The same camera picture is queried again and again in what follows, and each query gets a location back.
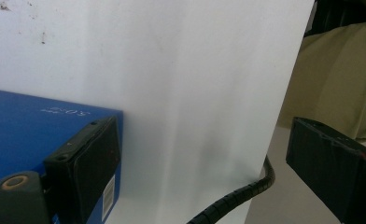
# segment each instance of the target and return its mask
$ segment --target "floor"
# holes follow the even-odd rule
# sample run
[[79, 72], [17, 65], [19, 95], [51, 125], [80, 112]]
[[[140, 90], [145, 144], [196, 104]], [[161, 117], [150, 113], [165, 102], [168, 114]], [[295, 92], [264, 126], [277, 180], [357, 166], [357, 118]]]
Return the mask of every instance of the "floor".
[[270, 189], [252, 200], [245, 223], [340, 223], [286, 164], [288, 140], [288, 129], [275, 128], [268, 157], [274, 167], [276, 181]]

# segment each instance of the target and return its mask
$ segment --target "black cable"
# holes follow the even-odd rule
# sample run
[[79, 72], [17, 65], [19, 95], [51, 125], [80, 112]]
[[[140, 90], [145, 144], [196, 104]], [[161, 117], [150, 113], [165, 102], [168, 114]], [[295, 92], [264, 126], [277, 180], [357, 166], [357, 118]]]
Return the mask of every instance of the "black cable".
[[263, 193], [275, 182], [275, 172], [268, 157], [265, 157], [264, 170], [265, 177], [263, 179], [227, 194], [215, 203], [212, 203], [187, 224], [214, 224], [238, 205]]

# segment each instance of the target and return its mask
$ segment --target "beige fabric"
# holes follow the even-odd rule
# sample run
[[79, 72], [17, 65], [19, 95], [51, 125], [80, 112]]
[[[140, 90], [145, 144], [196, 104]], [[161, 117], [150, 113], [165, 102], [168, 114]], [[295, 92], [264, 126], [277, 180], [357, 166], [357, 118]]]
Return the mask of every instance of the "beige fabric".
[[303, 40], [278, 125], [294, 116], [366, 139], [366, 23]]

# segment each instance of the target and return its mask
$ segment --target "black object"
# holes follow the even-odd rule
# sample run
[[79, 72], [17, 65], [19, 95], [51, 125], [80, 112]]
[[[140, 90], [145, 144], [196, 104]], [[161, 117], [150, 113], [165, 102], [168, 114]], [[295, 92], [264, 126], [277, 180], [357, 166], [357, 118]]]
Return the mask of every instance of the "black object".
[[238, 205], [270, 188], [275, 182], [275, 172], [268, 157], [265, 158], [264, 169], [265, 177], [263, 179], [227, 194], [209, 205], [203, 212], [190, 220], [188, 224], [214, 224]]
[[345, 224], [366, 224], [366, 147], [333, 128], [295, 118], [287, 163]]
[[38, 173], [21, 172], [0, 180], [0, 223], [50, 224]]
[[317, 0], [312, 29], [305, 36], [361, 22], [366, 22], [366, 6], [359, 0]]
[[86, 223], [120, 162], [114, 117], [87, 125], [44, 160], [62, 223]]
[[46, 174], [0, 180], [0, 223], [85, 224], [120, 163], [115, 117], [91, 122], [44, 160]]

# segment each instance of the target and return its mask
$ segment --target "white label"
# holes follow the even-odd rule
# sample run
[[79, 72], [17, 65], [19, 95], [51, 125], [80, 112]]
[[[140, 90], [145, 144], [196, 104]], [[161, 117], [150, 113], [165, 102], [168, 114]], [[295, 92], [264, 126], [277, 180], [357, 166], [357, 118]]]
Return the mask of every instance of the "white label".
[[107, 213], [109, 212], [111, 206], [113, 205], [115, 182], [116, 182], [115, 176], [113, 175], [105, 187], [103, 206], [102, 206], [102, 221], [104, 221]]

